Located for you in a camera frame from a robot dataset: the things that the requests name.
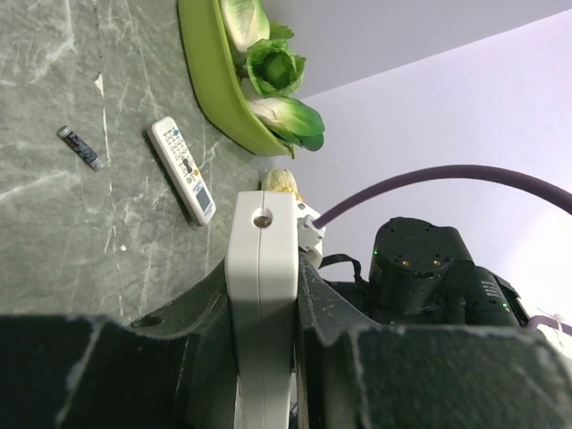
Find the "plain white remote control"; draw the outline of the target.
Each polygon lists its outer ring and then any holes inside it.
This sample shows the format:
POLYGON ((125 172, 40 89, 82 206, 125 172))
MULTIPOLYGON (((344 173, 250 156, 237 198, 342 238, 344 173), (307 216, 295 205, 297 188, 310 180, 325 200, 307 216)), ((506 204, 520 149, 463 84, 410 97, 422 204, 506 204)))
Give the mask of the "plain white remote control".
POLYGON ((247 428, 286 428, 299 276, 294 197, 238 195, 225 277, 247 428))

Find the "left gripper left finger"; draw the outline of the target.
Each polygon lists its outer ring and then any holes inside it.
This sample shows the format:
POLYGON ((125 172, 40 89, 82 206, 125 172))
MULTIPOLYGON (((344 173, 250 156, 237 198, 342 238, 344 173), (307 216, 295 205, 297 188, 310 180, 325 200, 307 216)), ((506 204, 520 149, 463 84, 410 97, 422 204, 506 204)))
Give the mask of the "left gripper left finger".
POLYGON ((4 428, 231 428, 236 382, 222 265, 127 326, 1 319, 4 428))

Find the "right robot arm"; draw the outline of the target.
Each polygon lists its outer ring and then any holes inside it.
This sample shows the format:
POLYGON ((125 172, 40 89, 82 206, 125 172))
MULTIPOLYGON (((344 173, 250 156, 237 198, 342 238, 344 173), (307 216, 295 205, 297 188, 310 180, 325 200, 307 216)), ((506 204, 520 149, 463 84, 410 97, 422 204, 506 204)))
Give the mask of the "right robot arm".
POLYGON ((529 315, 515 289, 476 265, 460 233, 396 217, 375 235, 369 275, 353 257, 333 254, 322 266, 350 263, 352 282, 331 287, 378 324, 550 327, 560 341, 571 327, 556 315, 529 315))

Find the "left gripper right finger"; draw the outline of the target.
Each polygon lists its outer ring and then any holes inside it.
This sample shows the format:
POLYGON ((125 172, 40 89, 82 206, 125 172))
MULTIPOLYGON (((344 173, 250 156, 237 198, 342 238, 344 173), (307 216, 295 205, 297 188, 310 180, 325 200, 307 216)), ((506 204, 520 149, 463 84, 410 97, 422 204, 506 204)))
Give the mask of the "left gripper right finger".
POLYGON ((540 333, 381 325, 299 256, 302 428, 568 428, 571 372, 540 333))

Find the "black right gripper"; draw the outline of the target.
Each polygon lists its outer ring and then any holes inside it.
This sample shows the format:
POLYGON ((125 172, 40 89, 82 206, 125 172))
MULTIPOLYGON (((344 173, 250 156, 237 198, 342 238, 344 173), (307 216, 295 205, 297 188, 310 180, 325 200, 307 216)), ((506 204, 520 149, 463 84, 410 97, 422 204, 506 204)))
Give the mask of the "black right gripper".
POLYGON ((362 266, 358 260, 345 254, 333 254, 324 257, 319 268, 341 263, 351 263, 353 267, 353 281, 327 281, 325 282, 338 294, 344 297, 353 307, 369 319, 374 320, 375 304, 370 293, 369 283, 361 276, 362 266))

